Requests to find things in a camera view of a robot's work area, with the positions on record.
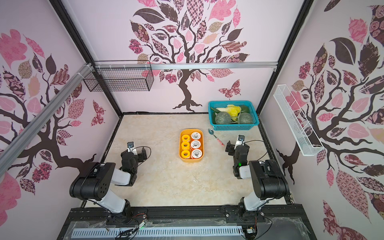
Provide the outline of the yellow tape roll bottom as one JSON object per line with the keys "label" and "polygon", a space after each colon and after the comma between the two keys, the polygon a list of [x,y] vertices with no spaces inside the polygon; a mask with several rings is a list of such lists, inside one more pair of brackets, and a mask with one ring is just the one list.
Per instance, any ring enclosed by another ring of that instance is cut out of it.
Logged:
{"label": "yellow tape roll bottom", "polygon": [[188,142],[189,143],[191,141],[191,136],[188,134],[184,134],[184,135],[182,135],[181,140],[182,140],[182,142]]}

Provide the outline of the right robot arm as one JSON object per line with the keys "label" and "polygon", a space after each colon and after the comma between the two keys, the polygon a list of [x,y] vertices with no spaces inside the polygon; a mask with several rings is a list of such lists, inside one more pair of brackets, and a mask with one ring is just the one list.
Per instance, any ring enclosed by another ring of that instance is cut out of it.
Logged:
{"label": "right robot arm", "polygon": [[252,181],[253,190],[241,198],[238,214],[242,218],[256,216],[272,200],[289,195],[288,182],[275,160],[248,161],[250,147],[245,143],[227,143],[225,152],[233,157],[233,173],[237,179]]}

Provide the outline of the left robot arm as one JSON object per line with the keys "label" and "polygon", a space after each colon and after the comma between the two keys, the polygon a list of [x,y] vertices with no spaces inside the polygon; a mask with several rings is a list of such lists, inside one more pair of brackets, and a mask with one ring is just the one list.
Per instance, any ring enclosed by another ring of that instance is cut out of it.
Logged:
{"label": "left robot arm", "polygon": [[128,200],[119,197],[110,189],[113,184],[119,187],[132,187],[137,180],[138,167],[149,155],[150,147],[134,147],[131,142],[121,153],[122,166],[115,163],[88,163],[70,186],[70,196],[92,202],[105,209],[112,217],[129,223],[134,217]]}

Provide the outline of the orange tape roll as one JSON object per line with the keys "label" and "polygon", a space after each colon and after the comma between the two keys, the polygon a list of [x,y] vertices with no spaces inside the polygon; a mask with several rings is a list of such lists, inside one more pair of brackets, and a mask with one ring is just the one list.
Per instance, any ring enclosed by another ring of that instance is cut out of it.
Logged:
{"label": "orange tape roll", "polygon": [[191,139],[193,141],[199,141],[202,138],[202,135],[200,132],[193,132],[191,133]]}
{"label": "orange tape roll", "polygon": [[201,159],[203,157],[203,152],[200,149],[194,149],[191,152],[192,159]]}
{"label": "orange tape roll", "polygon": [[200,149],[202,147],[202,144],[200,141],[192,141],[190,145],[192,150]]}

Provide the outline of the yellow plastic storage box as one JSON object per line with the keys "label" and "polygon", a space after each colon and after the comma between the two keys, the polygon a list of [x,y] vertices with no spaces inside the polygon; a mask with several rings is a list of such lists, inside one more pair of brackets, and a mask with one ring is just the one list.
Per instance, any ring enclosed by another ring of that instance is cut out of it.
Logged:
{"label": "yellow plastic storage box", "polygon": [[185,163],[200,162],[205,153],[204,135],[199,129],[185,129],[180,133],[179,157]]}

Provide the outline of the yellow tape roll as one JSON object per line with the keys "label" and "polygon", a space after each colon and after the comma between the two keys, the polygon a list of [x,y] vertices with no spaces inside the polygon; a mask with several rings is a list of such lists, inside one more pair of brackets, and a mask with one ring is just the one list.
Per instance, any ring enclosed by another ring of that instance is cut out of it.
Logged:
{"label": "yellow tape roll", "polygon": [[189,143],[191,141],[191,136],[188,134],[184,134],[184,135],[182,135],[181,140],[182,140],[182,142],[188,142]]}
{"label": "yellow tape roll", "polygon": [[186,160],[191,158],[191,152],[190,150],[182,150],[181,152],[181,158]]}
{"label": "yellow tape roll", "polygon": [[186,151],[186,150],[189,151],[191,149],[191,145],[190,145],[189,142],[182,142],[181,143],[181,148],[182,148],[183,151]]}

